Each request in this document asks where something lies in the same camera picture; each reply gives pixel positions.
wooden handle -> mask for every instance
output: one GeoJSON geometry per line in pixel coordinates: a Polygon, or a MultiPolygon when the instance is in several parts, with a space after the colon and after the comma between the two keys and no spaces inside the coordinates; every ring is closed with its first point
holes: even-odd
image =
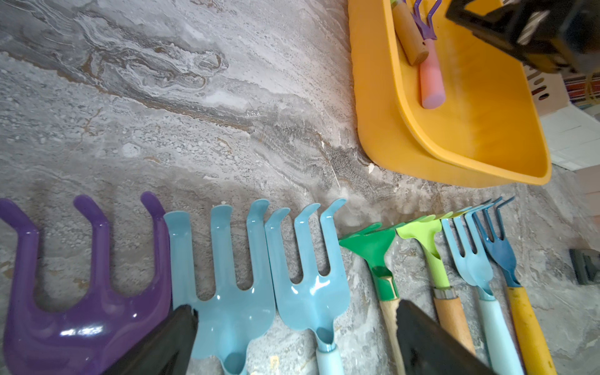
{"type": "Polygon", "coordinates": [[[464,315],[463,304],[460,302],[460,298],[434,298],[433,302],[436,305],[440,326],[475,355],[475,345],[473,345],[473,339],[471,338],[471,332],[467,324],[467,317],[464,315]]]}
{"type": "Polygon", "coordinates": [[[391,301],[379,301],[379,307],[383,313],[383,319],[385,326],[388,329],[389,342],[392,344],[392,356],[395,362],[397,375],[406,375],[404,369],[404,361],[402,360],[402,354],[400,353],[400,344],[398,344],[398,325],[396,324],[396,310],[400,299],[393,299],[391,301]]]}
{"type": "Polygon", "coordinates": [[[556,367],[550,356],[542,328],[535,317],[527,292],[523,287],[509,287],[512,320],[523,354],[525,368],[530,375],[556,375],[556,367]]]}
{"type": "Polygon", "coordinates": [[[392,8],[392,18],[394,19],[394,29],[400,39],[400,44],[406,54],[406,59],[410,65],[419,65],[429,55],[429,50],[425,45],[423,36],[416,27],[412,14],[402,0],[398,0],[392,8]]]}

stone floor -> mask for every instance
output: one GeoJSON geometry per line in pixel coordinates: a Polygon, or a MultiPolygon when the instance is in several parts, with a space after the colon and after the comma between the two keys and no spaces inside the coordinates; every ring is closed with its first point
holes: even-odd
{"type": "MultiPolygon", "coordinates": [[[[600,374],[598,286],[578,286],[572,247],[600,248],[572,172],[543,187],[468,189],[371,164],[356,138],[346,3],[222,0],[4,0],[0,2],[0,196],[43,229],[36,300],[74,305],[88,285],[91,230],[71,205],[92,196],[113,223],[112,283],[135,295],[152,278],[151,221],[139,202],[155,192],[167,211],[193,219],[196,283],[215,290],[209,210],[234,206],[236,277],[252,284],[245,239],[249,204],[267,198],[296,215],[305,205],[348,203],[343,235],[516,195],[505,226],[559,374],[600,374]]],[[[291,277],[301,278],[291,221],[284,222],[291,277]]],[[[438,246],[464,304],[478,356],[487,361],[473,290],[438,246]]],[[[316,256],[327,269],[322,241],[316,256]]],[[[16,246],[0,223],[0,330],[16,246]]],[[[335,324],[346,374],[391,374],[389,348],[367,266],[342,249],[352,293],[335,324]]],[[[423,253],[396,240],[388,264],[400,295],[434,315],[423,253]]],[[[503,297],[497,268],[492,282],[503,297]]],[[[251,374],[316,374],[314,336],[279,317],[252,342],[251,374]]],[[[0,373],[8,373],[0,360],[0,373]]],[[[220,374],[215,358],[189,374],[220,374]]]]}

yellow plastic bin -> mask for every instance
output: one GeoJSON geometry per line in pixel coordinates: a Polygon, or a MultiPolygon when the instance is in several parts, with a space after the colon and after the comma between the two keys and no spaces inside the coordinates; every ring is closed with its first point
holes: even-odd
{"type": "MultiPolygon", "coordinates": [[[[447,20],[448,3],[433,17],[446,103],[428,110],[418,67],[397,44],[390,1],[348,1],[362,147],[383,168],[446,184],[547,183],[550,155],[523,66],[447,20]]],[[[502,4],[476,1],[469,10],[483,11],[480,3],[485,11],[502,4]]],[[[422,13],[433,4],[423,0],[422,13]]]]}

light blue hand rake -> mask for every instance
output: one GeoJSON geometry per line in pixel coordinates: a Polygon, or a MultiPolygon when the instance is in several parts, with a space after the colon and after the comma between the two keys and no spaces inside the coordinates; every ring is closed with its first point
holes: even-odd
{"type": "Polygon", "coordinates": [[[252,203],[246,220],[254,283],[240,290],[235,281],[231,243],[231,206],[211,210],[212,255],[217,290],[208,301],[196,294],[190,215],[164,216],[171,241],[173,308],[191,305],[198,311],[198,332],[192,349],[197,359],[216,356],[226,374],[247,374],[246,352],[251,340],[264,335],[275,319],[275,297],[266,247],[264,216],[269,201],[252,203]]]}
{"type": "Polygon", "coordinates": [[[336,200],[320,217],[331,268],[327,276],[321,276],[317,269],[313,239],[308,225],[308,218],[317,211],[320,204],[308,205],[296,217],[294,229],[304,274],[298,284],[293,284],[290,280],[281,237],[281,222],[290,209],[278,209],[265,224],[277,310],[288,327],[296,331],[310,329],[315,333],[317,365],[321,375],[343,375],[344,373],[340,350],[334,342],[334,319],[348,309],[350,289],[333,216],[345,202],[345,199],[336,200]]]}

purple hand rake in bin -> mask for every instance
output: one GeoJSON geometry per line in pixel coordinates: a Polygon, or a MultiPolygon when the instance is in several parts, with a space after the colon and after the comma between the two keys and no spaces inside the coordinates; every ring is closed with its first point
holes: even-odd
{"type": "Polygon", "coordinates": [[[421,105],[425,109],[435,109],[446,101],[446,91],[442,80],[442,71],[440,70],[440,61],[437,58],[434,40],[437,40],[436,33],[433,31],[433,14],[440,7],[442,0],[437,0],[433,8],[427,13],[427,23],[421,20],[419,6],[422,0],[415,1],[415,12],[413,18],[421,30],[421,35],[425,40],[425,45],[429,49],[429,56],[419,65],[419,75],[421,78],[421,105]]]}
{"type": "Polygon", "coordinates": [[[139,295],[110,287],[109,221],[88,196],[75,208],[92,224],[92,267],[85,296],[66,311],[49,313],[34,301],[40,233],[21,209],[0,199],[0,218],[18,234],[13,284],[4,331],[4,358],[13,375],[98,375],[169,313],[171,275],[164,209],[149,191],[141,201],[154,224],[154,278],[139,295]]]}

